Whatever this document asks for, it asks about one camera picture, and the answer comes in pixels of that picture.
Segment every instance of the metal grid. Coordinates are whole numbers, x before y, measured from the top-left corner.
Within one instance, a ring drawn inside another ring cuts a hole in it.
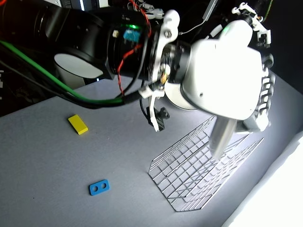
[[[256,143],[238,154],[233,152],[245,136],[230,144],[219,162],[213,159],[204,132],[213,119],[199,125],[151,163],[150,177],[176,211],[201,209],[230,175],[228,170],[235,169],[250,148],[255,148]]]

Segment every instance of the table surface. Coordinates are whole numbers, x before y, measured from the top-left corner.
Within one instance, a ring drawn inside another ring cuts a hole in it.
[[[109,80],[78,91],[92,98],[118,93]],[[272,125],[245,143],[264,141],[202,210],[177,213],[148,168],[209,115],[157,102],[163,105],[170,119],[158,133],[139,102],[89,110],[55,97],[0,118],[0,226],[221,226],[303,124],[303,96],[277,78]],[[74,114],[89,127],[81,136],[67,121]],[[91,196],[88,186],[103,179],[111,189]]]

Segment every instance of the yellow block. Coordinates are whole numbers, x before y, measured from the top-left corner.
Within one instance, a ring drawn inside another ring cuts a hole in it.
[[[73,117],[70,117],[68,120],[79,135],[89,130],[83,120],[77,114]]]

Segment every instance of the robotic hand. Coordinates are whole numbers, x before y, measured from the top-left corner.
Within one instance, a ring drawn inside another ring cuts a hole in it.
[[[58,67],[82,78],[113,79],[120,72],[122,59],[121,74],[132,75],[133,68],[139,68],[133,77],[136,80],[145,62],[148,85],[93,107],[148,98],[149,123],[161,131],[169,114],[163,108],[158,111],[155,101],[164,96],[168,83],[180,84],[184,103],[217,115],[210,150],[220,158],[234,132],[252,133],[268,126],[275,83],[268,72],[272,57],[262,57],[248,47],[253,32],[259,46],[269,47],[270,30],[246,3],[233,8],[232,13],[238,19],[223,29],[219,39],[199,40],[190,46],[180,41],[173,44],[180,21],[174,10],[165,13],[163,23],[151,35],[142,14],[136,11],[110,7],[87,13],[36,0],[9,0],[0,6],[0,40],[53,54]]]

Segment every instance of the screw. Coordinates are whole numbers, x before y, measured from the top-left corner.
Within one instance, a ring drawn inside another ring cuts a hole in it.
[[[170,30],[164,31],[164,36],[165,38],[171,38],[171,31]]]

